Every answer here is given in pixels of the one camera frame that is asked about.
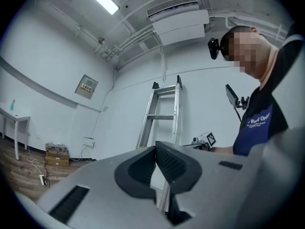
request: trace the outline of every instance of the air conditioner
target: air conditioner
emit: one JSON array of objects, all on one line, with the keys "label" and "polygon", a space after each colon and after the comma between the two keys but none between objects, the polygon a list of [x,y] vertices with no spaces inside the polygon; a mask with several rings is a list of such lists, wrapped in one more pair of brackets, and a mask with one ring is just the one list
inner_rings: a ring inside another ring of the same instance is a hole
[{"label": "air conditioner", "polygon": [[199,10],[197,0],[170,0],[147,10],[151,22],[157,22],[175,14]]},{"label": "air conditioner", "polygon": [[204,25],[210,22],[207,10],[175,14],[152,24],[164,46],[205,36]]}]

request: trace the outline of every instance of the short hair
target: short hair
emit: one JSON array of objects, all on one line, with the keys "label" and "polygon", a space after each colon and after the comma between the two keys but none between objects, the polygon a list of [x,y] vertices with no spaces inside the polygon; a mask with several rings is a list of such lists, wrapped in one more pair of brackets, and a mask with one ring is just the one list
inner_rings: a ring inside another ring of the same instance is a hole
[{"label": "short hair", "polygon": [[234,32],[251,32],[251,27],[244,25],[234,26],[221,38],[220,51],[226,60],[229,60],[229,38],[234,38]]}]

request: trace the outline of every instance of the navy blue t-shirt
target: navy blue t-shirt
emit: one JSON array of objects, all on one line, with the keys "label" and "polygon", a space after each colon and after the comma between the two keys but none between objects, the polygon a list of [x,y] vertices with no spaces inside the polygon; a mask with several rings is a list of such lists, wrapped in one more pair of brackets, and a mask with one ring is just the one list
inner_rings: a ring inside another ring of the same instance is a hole
[{"label": "navy blue t-shirt", "polygon": [[249,155],[254,145],[266,143],[273,135],[288,128],[272,92],[293,65],[303,44],[303,41],[292,41],[283,46],[278,52],[268,82],[262,90],[257,88],[252,93],[233,145],[235,155]]}]

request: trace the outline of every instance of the man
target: man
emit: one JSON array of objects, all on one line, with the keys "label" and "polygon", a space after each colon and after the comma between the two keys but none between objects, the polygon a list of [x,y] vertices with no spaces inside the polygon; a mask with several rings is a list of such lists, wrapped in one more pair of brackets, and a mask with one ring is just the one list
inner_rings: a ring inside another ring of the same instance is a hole
[{"label": "man", "polygon": [[302,37],[292,39],[293,25],[282,48],[272,45],[254,27],[236,26],[221,39],[220,48],[227,61],[234,61],[242,72],[259,80],[243,115],[239,134],[232,147],[214,148],[217,153],[249,155],[254,145],[266,143],[273,135],[288,128],[281,109],[272,96],[293,65],[304,44]]}]

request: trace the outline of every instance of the wall outlet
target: wall outlet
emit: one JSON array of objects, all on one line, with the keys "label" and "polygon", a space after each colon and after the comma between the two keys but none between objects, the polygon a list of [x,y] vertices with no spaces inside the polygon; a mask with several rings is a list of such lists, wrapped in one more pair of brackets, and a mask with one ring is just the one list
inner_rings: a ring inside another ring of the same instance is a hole
[{"label": "wall outlet", "polygon": [[90,137],[84,137],[82,140],[82,144],[87,145],[87,146],[94,146],[94,139]]}]

